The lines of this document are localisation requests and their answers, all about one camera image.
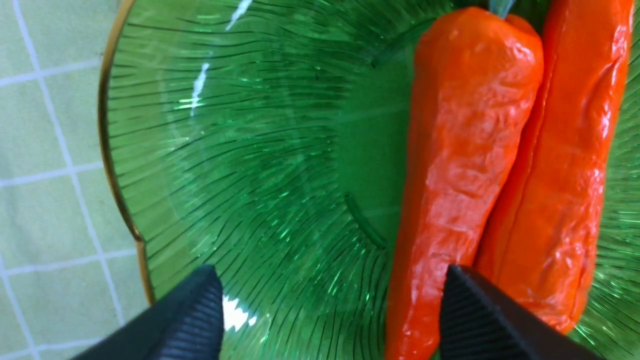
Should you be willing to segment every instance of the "carrot top stem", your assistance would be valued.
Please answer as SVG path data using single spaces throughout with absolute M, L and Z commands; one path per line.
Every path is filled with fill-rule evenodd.
M 516 0 L 489 0 L 489 11 L 504 19 Z

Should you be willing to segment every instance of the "green glass bowl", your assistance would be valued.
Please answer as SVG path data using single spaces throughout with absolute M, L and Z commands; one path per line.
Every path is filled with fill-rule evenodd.
M 381 359 L 412 55 L 473 0 L 125 0 L 100 84 L 109 180 L 151 301 L 201 263 L 223 359 Z M 548 1 L 515 11 L 540 28 Z M 640 45 L 572 338 L 640 357 Z

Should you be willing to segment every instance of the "orange carrot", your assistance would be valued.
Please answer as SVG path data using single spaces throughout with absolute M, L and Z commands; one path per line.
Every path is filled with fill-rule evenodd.
M 473 263 L 542 72 L 539 36 L 512 15 L 458 10 L 420 39 L 387 360 L 425 360 L 436 350 L 447 266 Z
M 586 306 L 605 170 L 627 80 L 633 0 L 555 0 L 545 75 L 476 269 L 567 333 Z

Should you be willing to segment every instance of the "carrot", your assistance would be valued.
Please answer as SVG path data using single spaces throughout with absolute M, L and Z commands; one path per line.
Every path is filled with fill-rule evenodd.
M 438 346 L 447 266 L 473 263 L 542 80 L 542 43 L 519 17 L 464 8 L 423 34 L 414 67 L 387 360 Z
M 567 333 L 586 306 L 634 0 L 555 0 L 545 74 L 475 268 Z

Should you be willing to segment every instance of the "plate rim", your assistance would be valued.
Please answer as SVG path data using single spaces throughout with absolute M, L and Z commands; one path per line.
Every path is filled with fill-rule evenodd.
M 113 60 L 118 48 L 118 42 L 120 41 L 120 35 L 124 30 L 124 26 L 127 24 L 129 14 L 135 4 L 136 0 L 122 0 L 118 11 L 116 13 L 115 20 L 109 32 L 107 44 L 104 49 L 104 55 L 102 57 L 102 65 L 100 66 L 100 80 L 98 87 L 98 137 L 100 142 L 100 154 L 102 156 L 102 164 L 104 165 L 104 171 L 107 175 L 107 184 L 111 190 L 111 194 L 118 206 L 120 215 L 124 220 L 129 232 L 134 238 L 136 243 L 136 252 L 138 256 L 138 268 L 140 271 L 140 277 L 142 280 L 142 287 L 147 298 L 147 302 L 152 305 L 156 301 L 156 295 L 151 285 L 151 278 L 149 276 L 148 264 L 147 264 L 147 252 L 145 246 L 145 239 L 138 230 L 138 226 L 133 220 L 133 216 L 127 207 L 124 199 L 124 194 L 118 184 L 118 178 L 116 176 L 115 167 L 113 163 L 113 157 L 111 156 L 111 146 L 109 143 L 109 119 L 108 119 L 108 103 L 109 103 L 109 85 L 111 81 L 111 69 L 113 68 Z

